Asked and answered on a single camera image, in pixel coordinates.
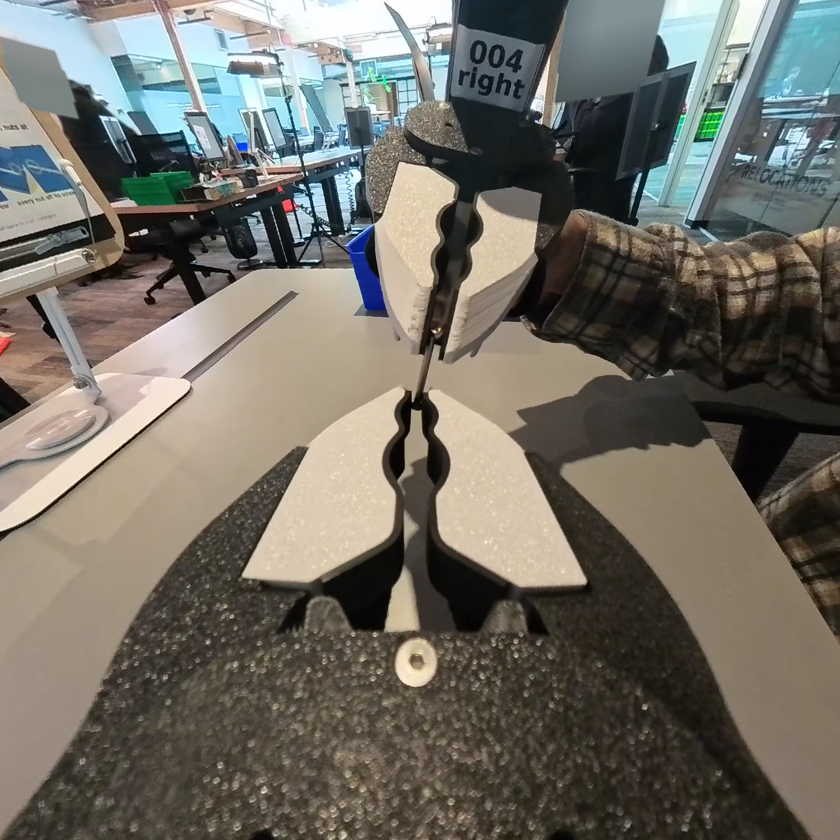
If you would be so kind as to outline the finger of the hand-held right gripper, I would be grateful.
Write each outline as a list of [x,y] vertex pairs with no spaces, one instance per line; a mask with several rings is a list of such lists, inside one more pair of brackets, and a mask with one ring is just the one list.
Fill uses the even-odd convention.
[[427,317],[438,283],[437,252],[445,241],[441,220],[458,186],[435,169],[398,163],[385,210],[374,224],[374,251],[385,309],[408,352],[424,346]]
[[442,362],[473,356],[513,309],[537,265],[540,192],[494,189],[478,194],[478,239],[458,287]]

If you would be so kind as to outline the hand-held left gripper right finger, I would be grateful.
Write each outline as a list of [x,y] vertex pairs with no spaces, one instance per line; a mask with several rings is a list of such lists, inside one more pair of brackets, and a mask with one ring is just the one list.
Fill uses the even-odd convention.
[[522,447],[443,391],[427,393],[431,535],[488,581],[522,594],[578,591],[587,578]]

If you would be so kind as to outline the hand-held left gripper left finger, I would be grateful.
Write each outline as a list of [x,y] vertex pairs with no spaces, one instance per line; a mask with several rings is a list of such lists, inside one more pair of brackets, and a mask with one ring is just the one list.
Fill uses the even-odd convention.
[[387,594],[403,567],[411,393],[384,392],[310,443],[242,573],[290,591]]

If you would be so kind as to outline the silver bolt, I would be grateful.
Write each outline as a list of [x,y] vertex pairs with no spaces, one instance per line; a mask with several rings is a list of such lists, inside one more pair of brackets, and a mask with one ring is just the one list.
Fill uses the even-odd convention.
[[431,329],[427,341],[425,343],[421,368],[417,377],[416,386],[413,393],[412,406],[418,408],[421,406],[425,394],[425,386],[431,363],[433,361],[434,353],[443,335],[443,327],[435,327]]

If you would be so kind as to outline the person's right forearm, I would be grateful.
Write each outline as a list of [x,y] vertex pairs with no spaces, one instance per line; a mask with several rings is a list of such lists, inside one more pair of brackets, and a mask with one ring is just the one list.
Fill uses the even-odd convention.
[[554,305],[521,318],[635,380],[686,371],[722,391],[763,383],[839,398],[839,230],[700,245],[681,228],[581,211],[581,266]]

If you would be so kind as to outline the person's right hand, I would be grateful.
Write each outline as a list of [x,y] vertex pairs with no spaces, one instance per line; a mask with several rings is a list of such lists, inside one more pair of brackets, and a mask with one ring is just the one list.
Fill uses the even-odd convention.
[[545,309],[549,305],[556,304],[565,294],[581,266],[586,236],[586,216],[575,209],[568,216],[562,230],[551,239],[539,258],[538,308]]

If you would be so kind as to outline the blue plastic bin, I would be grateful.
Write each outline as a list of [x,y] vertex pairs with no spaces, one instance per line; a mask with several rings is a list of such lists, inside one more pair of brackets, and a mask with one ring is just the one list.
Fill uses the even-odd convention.
[[367,312],[386,314],[375,253],[375,226],[370,225],[346,245],[362,303]]

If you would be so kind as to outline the black light stand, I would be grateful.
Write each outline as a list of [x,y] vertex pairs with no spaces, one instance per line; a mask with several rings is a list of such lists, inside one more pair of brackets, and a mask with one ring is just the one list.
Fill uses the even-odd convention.
[[[340,249],[342,252],[347,253],[347,248],[338,240],[336,239],[330,232],[329,226],[325,219],[322,219],[319,216],[319,213],[316,209],[316,205],[314,202],[314,195],[312,193],[312,184],[310,181],[309,173],[307,166],[304,161],[303,151],[299,139],[298,134],[298,126],[296,124],[294,115],[292,113],[291,108],[291,100],[292,100],[292,88],[291,84],[287,82],[286,76],[284,73],[284,62],[281,58],[279,58],[279,54],[277,52],[274,53],[274,59],[277,65],[277,72],[280,79],[280,85],[283,90],[283,99],[286,103],[287,108],[287,116],[290,122],[290,130],[292,136],[292,147],[295,151],[295,154],[298,158],[299,170],[301,174],[301,182],[303,184],[304,192],[308,198],[309,203],[309,216],[311,219],[311,229],[308,238],[306,239],[304,246],[302,247],[302,251],[299,257],[299,267],[307,267],[307,268],[328,268],[327,259],[325,255],[324,249],[324,241],[326,240],[329,244],[333,247]],[[312,244],[313,241],[316,241],[318,244],[318,252],[319,252],[319,260],[314,259],[305,259],[305,256],[308,252],[309,246]]]

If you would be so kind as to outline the wooden top desk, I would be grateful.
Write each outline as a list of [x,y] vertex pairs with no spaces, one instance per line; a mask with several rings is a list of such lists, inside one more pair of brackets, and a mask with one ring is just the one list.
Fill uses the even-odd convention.
[[352,230],[356,216],[355,185],[361,179],[362,150],[347,146],[305,153],[302,160],[291,155],[265,165],[268,175],[305,172],[311,187],[320,186],[323,199],[319,213],[329,223],[334,237]]
[[270,176],[256,185],[217,201],[183,202],[163,206],[137,206],[126,202],[113,203],[125,233],[125,247],[139,245],[142,232],[179,218],[194,218],[203,223],[210,235],[223,233],[223,226],[236,219],[260,215],[273,255],[270,265],[285,269],[299,267],[295,239],[291,232],[284,201],[286,188],[300,179],[298,175]]

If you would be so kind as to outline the dark monitor on stand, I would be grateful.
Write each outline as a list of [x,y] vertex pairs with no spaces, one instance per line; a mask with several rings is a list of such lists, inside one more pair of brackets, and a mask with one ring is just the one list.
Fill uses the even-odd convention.
[[651,170],[666,165],[683,114],[697,63],[647,77],[633,95],[617,178],[638,177],[628,224],[638,224],[637,211]]

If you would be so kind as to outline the monitor with white screen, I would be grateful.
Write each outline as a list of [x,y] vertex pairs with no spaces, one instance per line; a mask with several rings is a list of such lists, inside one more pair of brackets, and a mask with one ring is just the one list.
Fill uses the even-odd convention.
[[208,114],[201,111],[185,110],[183,117],[193,132],[204,158],[210,162],[222,161],[225,157],[223,142]]

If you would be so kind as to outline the green plastic crates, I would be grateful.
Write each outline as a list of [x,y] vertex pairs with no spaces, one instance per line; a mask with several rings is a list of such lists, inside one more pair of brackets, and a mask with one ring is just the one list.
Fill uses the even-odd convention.
[[192,188],[196,178],[189,171],[169,171],[122,178],[121,184],[137,206],[163,206],[183,203],[184,190]]

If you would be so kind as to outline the black computer monitor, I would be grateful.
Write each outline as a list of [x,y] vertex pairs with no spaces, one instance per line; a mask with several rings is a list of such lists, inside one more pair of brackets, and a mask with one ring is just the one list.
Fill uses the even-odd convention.
[[129,137],[129,146],[141,176],[187,172],[193,183],[198,181],[196,162],[183,131],[136,134]]

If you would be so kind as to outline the dark grey chair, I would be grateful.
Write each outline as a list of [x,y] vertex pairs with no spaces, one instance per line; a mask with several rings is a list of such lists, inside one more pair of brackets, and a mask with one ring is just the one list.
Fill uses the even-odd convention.
[[839,435],[839,407],[775,390],[765,384],[721,391],[675,373],[683,393],[705,422],[741,427],[731,469],[757,501],[800,434]]

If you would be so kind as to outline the printed instruction board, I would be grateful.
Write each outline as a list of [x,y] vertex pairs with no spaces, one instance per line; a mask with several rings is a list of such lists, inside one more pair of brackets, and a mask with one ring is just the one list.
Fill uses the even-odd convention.
[[117,214],[68,141],[59,118],[1,76],[1,301],[79,280],[119,262]]

